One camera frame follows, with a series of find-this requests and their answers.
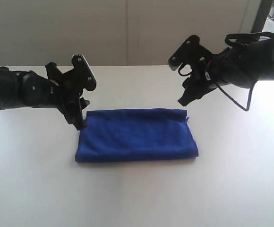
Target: microfiber cloth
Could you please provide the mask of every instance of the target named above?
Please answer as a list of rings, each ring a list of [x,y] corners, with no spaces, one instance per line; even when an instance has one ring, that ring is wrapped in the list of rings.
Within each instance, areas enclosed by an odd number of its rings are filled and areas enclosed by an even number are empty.
[[[77,162],[182,159],[198,156],[185,110],[88,111],[80,131]]]

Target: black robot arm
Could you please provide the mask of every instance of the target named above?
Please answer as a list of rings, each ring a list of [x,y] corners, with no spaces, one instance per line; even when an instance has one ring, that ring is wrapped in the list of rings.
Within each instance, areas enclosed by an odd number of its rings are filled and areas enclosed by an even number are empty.
[[[182,84],[185,91],[178,100],[182,106],[219,88],[236,105],[248,111],[255,83],[258,80],[274,80],[274,33],[230,34],[225,42],[230,47],[219,54],[212,54],[200,45],[198,36],[192,35],[169,58],[172,70],[178,69],[181,76],[189,76]],[[181,70],[186,65],[190,65],[192,71],[183,75]],[[221,88],[228,84],[249,88],[246,107]]]
[[[81,110],[89,101],[83,89],[96,88],[95,77],[82,54],[72,57],[74,68],[66,73],[54,62],[47,64],[48,79],[33,71],[10,71],[0,67],[0,110],[33,107],[57,108],[77,130],[85,127]]]

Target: blue cloth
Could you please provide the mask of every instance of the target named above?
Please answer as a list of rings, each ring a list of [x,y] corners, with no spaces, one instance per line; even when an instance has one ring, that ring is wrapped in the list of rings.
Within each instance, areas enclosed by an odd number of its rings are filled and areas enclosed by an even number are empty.
[[[88,111],[77,162],[181,159],[198,156],[185,110]]]

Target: white tabletop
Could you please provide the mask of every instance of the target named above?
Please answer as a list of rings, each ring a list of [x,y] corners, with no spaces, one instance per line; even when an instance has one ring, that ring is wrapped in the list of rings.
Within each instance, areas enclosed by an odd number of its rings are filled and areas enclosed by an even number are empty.
[[[165,66],[92,68],[89,110],[182,108],[183,78]],[[75,163],[78,132],[58,110],[0,111],[0,227],[274,226],[274,82],[248,113],[220,91],[185,109],[195,160],[96,165]]]

